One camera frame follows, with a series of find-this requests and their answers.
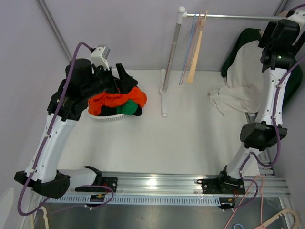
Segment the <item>orange t shirt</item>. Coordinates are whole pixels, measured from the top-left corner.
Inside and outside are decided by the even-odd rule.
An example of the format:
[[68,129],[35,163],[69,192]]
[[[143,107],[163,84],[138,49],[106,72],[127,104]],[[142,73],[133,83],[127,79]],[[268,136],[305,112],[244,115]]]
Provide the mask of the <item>orange t shirt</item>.
[[103,92],[88,100],[90,115],[99,116],[102,112],[102,107],[116,108],[132,101],[134,104],[143,108],[147,102],[147,95],[142,92],[137,86],[132,88],[127,94],[116,93],[111,94]]

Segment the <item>black t shirt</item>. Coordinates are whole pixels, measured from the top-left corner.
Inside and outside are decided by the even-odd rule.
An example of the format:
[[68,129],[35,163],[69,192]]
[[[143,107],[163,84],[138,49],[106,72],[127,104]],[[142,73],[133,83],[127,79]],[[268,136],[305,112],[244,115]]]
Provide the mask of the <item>black t shirt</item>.
[[[107,106],[102,106],[101,112],[99,116],[110,116],[110,115],[116,115],[116,107],[107,107]],[[142,108],[138,107],[136,112],[132,116],[141,116],[142,115]]]

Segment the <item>pink wire hanger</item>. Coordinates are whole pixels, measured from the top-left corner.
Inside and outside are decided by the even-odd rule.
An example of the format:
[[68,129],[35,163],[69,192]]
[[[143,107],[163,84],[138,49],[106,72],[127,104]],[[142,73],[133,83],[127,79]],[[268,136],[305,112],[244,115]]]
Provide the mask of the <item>pink wire hanger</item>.
[[[198,14],[198,16],[199,16],[199,18],[198,18],[198,22],[197,22],[197,30],[198,30],[198,23],[200,23],[200,20],[201,20],[201,16],[200,16],[200,14],[201,14],[201,12],[199,11],[199,14]],[[196,30],[196,34],[195,34],[195,37],[194,37],[194,40],[193,40],[193,43],[192,43],[192,50],[191,50],[191,53],[190,53],[190,59],[189,59],[189,64],[188,64],[188,67],[190,66],[190,62],[191,62],[191,55],[193,55],[193,53],[194,53],[194,49],[195,49],[195,44],[194,44],[194,42],[195,42],[195,38],[196,38],[196,36],[197,36],[197,30]]]

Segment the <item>blue wire hanger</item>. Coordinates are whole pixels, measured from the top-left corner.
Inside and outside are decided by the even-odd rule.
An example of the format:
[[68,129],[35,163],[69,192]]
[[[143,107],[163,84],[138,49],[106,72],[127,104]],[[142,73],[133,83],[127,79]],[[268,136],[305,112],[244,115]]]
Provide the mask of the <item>blue wire hanger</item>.
[[195,15],[193,16],[192,27],[190,30],[190,37],[189,37],[188,46],[187,46],[187,52],[186,52],[183,70],[182,70],[180,81],[179,81],[179,86],[181,86],[183,84],[186,70],[187,70],[187,67],[189,64],[190,53],[191,53],[192,46],[193,46],[192,43],[193,43],[193,40],[194,40],[194,37],[196,34],[196,30],[197,30],[197,22],[198,22],[198,18],[199,18],[198,14],[199,14],[199,12],[196,12]]

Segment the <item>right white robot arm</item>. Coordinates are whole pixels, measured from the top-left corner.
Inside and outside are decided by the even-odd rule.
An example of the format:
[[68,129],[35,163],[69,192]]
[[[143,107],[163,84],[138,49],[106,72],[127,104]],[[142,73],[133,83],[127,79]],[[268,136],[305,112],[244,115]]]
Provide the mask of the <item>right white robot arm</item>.
[[212,98],[221,112],[228,106],[256,118],[243,125],[241,146],[233,160],[217,178],[201,181],[203,193],[243,193],[242,175],[250,164],[287,135],[282,109],[302,81],[295,56],[305,42],[303,25],[304,21],[289,17],[269,22],[264,30],[244,29],[239,35],[221,69],[227,84],[215,90]]

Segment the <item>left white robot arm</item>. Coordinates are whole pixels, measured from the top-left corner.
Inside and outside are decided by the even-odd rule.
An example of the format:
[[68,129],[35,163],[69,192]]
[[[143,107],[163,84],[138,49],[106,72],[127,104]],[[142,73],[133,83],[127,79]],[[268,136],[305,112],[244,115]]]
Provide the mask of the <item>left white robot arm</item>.
[[102,191],[102,172],[92,166],[78,170],[58,170],[58,163],[66,142],[88,107],[88,100],[107,92],[128,93],[138,82],[121,63],[116,64],[118,76],[90,60],[80,58],[65,68],[66,78],[51,97],[47,108],[46,127],[41,145],[29,164],[16,172],[15,181],[34,192],[53,199],[61,198],[69,189],[84,192]]

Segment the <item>dark green t shirt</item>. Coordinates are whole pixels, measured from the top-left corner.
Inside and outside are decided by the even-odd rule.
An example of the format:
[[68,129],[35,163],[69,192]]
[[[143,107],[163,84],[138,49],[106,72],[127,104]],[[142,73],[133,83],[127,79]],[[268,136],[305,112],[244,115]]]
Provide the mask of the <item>dark green t shirt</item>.
[[226,106],[243,112],[258,112],[259,96],[263,91],[259,30],[244,29],[221,67],[226,86],[217,95]]

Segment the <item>beige hanger on floor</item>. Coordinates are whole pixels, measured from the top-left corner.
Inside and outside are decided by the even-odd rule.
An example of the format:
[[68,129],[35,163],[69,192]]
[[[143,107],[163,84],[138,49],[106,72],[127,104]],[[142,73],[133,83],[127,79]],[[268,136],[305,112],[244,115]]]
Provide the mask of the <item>beige hanger on floor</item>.
[[[45,224],[45,228],[49,229],[49,220],[48,220],[48,215],[47,215],[47,210],[45,207],[40,207],[39,210],[43,212],[43,220]],[[30,215],[30,229],[34,229],[34,215]]]

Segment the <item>wooden hanger on floor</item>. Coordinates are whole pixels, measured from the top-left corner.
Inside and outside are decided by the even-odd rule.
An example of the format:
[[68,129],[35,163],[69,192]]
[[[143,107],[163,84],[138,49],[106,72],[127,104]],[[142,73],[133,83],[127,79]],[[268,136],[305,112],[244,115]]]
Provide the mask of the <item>wooden hanger on floor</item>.
[[256,227],[255,229],[264,229],[267,226],[270,226],[272,223],[274,223],[278,219],[280,219],[280,217],[285,215],[285,214],[290,214],[290,215],[293,216],[294,223],[293,223],[292,228],[293,229],[298,229],[299,226],[300,226],[300,218],[294,210],[289,209],[289,208],[285,208],[285,209],[279,211],[278,213],[276,213],[274,216],[270,217],[270,219],[268,219],[267,221],[265,221],[264,223],[262,223],[260,226]]

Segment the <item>white perforated basket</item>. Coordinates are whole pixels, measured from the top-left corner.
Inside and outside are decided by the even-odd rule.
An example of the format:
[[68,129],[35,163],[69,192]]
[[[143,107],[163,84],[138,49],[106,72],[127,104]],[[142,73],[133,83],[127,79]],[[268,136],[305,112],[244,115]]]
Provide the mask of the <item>white perforated basket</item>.
[[[118,70],[116,68],[112,69],[112,74],[115,78],[119,79]],[[102,121],[102,122],[111,122],[111,121],[119,121],[126,117],[124,114],[116,114],[116,115],[110,115],[110,116],[94,116],[89,114],[89,117],[92,119]]]

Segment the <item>silver clothes rack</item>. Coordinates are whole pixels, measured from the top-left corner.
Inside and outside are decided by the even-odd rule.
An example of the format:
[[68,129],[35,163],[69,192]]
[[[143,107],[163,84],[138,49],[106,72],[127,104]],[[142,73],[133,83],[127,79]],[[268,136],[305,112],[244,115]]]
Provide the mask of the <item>silver clothes rack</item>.
[[[174,54],[176,50],[176,45],[178,42],[179,32],[181,24],[184,18],[194,18],[199,16],[199,14],[188,13],[184,6],[180,6],[177,11],[176,25],[173,33],[173,39],[171,43],[171,48],[169,52],[169,58],[167,61],[167,66],[165,69],[161,69],[161,87],[159,89],[159,95],[161,97],[161,117],[166,118],[168,116],[168,83],[170,78],[170,73],[172,69],[172,63],[174,59]],[[221,14],[203,14],[203,18],[208,19],[230,19],[230,20],[252,20],[252,21],[276,21],[283,16],[249,16],[249,15],[221,15]]]

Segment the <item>aluminium mounting rail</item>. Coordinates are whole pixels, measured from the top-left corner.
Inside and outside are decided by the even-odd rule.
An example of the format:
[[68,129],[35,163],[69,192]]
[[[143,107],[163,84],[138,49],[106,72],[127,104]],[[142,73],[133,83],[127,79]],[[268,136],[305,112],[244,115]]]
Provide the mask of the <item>aluminium mounting rail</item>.
[[[147,173],[103,172],[102,177],[117,177],[117,195],[148,195],[148,196],[194,196],[215,195],[228,196],[231,194],[204,194],[198,179],[216,178],[216,176],[200,175],[167,175]],[[244,181],[248,195],[255,194],[255,184]]]

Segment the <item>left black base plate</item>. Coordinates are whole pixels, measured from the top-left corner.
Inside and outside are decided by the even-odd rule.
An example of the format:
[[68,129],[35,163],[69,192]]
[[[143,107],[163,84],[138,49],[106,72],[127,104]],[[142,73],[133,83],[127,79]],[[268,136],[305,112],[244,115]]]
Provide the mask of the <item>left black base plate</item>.
[[117,190],[118,178],[117,177],[102,177],[101,179],[94,181],[90,186],[81,186],[75,188],[76,192],[110,192],[110,188],[114,193]]

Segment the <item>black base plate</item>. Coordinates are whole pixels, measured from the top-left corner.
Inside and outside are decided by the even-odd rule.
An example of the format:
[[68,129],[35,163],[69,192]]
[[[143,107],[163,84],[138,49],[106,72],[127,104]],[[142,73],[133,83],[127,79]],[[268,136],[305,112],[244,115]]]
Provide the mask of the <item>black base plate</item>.
[[245,194],[244,182],[241,179],[229,178],[204,178],[198,179],[197,184],[201,185],[204,194]]
[[76,192],[110,192],[110,188],[114,193],[117,190],[118,178],[117,177],[102,177],[101,179],[94,181],[90,186],[81,186],[75,188]]

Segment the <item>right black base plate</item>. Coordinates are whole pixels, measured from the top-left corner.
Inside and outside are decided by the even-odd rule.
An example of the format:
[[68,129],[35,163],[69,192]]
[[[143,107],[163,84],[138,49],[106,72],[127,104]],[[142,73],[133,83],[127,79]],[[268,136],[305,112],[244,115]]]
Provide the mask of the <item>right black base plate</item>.
[[201,185],[204,194],[245,194],[244,182],[241,179],[229,178],[204,178],[198,179],[197,184]]

